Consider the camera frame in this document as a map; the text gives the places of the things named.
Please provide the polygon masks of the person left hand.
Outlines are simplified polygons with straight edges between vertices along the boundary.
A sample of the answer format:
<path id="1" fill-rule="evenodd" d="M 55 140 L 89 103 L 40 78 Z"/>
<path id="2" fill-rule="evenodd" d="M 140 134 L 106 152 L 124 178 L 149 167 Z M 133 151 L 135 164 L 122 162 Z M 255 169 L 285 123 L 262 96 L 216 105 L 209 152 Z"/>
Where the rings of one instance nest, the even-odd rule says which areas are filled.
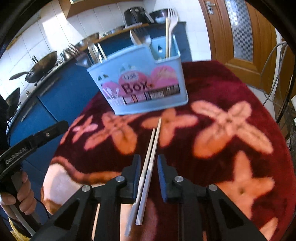
<path id="1" fill-rule="evenodd" d="M 20 202 L 20 211 L 25 215 L 30 215 L 34 212 L 37 201 L 34 198 L 34 192 L 31 189 L 31 183 L 26 172 L 22 171 L 22 186 L 17 194 L 17 200 Z M 4 212 L 14 220 L 18 220 L 10 206 L 15 205 L 16 198 L 10 193 L 1 193 L 1 207 Z"/>

